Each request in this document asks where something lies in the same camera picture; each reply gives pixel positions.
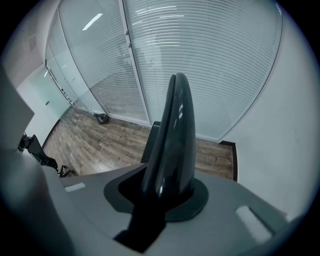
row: wooden floor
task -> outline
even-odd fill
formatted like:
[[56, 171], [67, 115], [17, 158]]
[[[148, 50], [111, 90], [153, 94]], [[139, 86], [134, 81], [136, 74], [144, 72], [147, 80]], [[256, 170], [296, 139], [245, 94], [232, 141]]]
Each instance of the wooden floor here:
[[[66, 165], [79, 175], [106, 172], [140, 163], [150, 130], [113, 118], [98, 124], [87, 112], [70, 108], [47, 140], [44, 152], [59, 167]], [[233, 179], [232, 147], [196, 139], [195, 168]]]

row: white tape strip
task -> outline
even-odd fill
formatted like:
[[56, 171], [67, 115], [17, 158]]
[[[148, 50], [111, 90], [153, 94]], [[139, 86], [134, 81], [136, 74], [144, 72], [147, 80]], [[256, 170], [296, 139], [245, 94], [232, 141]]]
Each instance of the white tape strip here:
[[258, 243], [263, 244], [272, 237], [271, 232], [266, 226], [255, 216], [255, 214], [246, 205], [235, 210], [252, 238]]
[[67, 192], [71, 192], [71, 191], [83, 189], [83, 188], [85, 188], [85, 187], [86, 187], [86, 185], [81, 182], [81, 183], [74, 184], [74, 185], [71, 185], [71, 186], [66, 186], [64, 189], [65, 189], [65, 191], [67, 191]]

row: black baseboard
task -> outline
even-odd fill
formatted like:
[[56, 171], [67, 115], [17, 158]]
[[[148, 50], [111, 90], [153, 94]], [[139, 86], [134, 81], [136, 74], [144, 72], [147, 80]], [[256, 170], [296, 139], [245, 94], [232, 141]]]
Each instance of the black baseboard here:
[[223, 140], [219, 144], [232, 147], [233, 180], [235, 182], [238, 182], [238, 158], [237, 158], [236, 143]]
[[46, 145], [46, 143], [47, 143], [50, 135], [53, 133], [54, 129], [57, 127], [57, 125], [59, 124], [59, 122], [60, 122], [60, 119], [58, 119], [58, 121], [56, 121], [56, 123], [55, 123], [54, 126], [52, 127], [51, 131], [49, 132], [48, 136], [46, 137], [46, 139], [45, 139], [45, 141], [44, 141], [44, 143], [43, 143], [43, 145], [42, 145], [42, 149], [44, 149], [44, 147], [45, 147], [45, 145]]

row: black chair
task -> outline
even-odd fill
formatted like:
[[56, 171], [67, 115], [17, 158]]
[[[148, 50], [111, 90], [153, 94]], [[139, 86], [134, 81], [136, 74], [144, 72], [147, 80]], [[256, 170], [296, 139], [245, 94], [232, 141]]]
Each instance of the black chair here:
[[33, 135], [32, 137], [28, 137], [26, 134], [24, 134], [19, 143], [18, 149], [21, 152], [23, 152], [24, 149], [27, 149], [30, 155], [33, 156], [33, 158], [36, 159], [40, 163], [40, 165], [50, 166], [54, 168], [56, 172], [59, 174], [60, 178], [66, 177], [71, 172], [71, 170], [68, 170], [67, 172], [64, 173], [64, 169], [67, 168], [67, 166], [65, 165], [61, 166], [61, 169], [59, 172], [58, 164], [56, 160], [46, 155], [36, 135]]

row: black object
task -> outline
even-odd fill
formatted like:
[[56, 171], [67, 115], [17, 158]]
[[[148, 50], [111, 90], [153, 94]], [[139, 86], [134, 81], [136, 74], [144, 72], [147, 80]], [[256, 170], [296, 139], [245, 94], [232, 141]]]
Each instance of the black object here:
[[20, 152], [23, 152], [24, 149], [27, 149], [30, 155], [32, 155], [33, 158], [40, 163], [40, 165], [50, 166], [54, 168], [56, 172], [59, 174], [60, 178], [66, 177], [71, 172], [71, 170], [68, 170], [66, 173], [64, 173], [64, 169], [67, 168], [65, 165], [61, 166], [61, 169], [59, 172], [58, 164], [56, 160], [46, 155], [36, 135], [33, 135], [32, 137], [28, 137], [26, 134], [24, 134], [22, 136], [20, 143], [18, 145], [18, 150]]
[[106, 114], [93, 114], [99, 125], [104, 125], [108, 122], [109, 117]]
[[152, 244], [167, 221], [191, 219], [208, 200], [207, 188], [194, 179], [195, 116], [184, 74], [171, 76], [161, 123], [152, 129], [141, 160], [148, 163], [109, 182], [104, 189], [113, 207], [127, 204], [129, 210], [124, 206], [121, 211], [132, 214], [128, 229], [114, 239], [138, 252]]

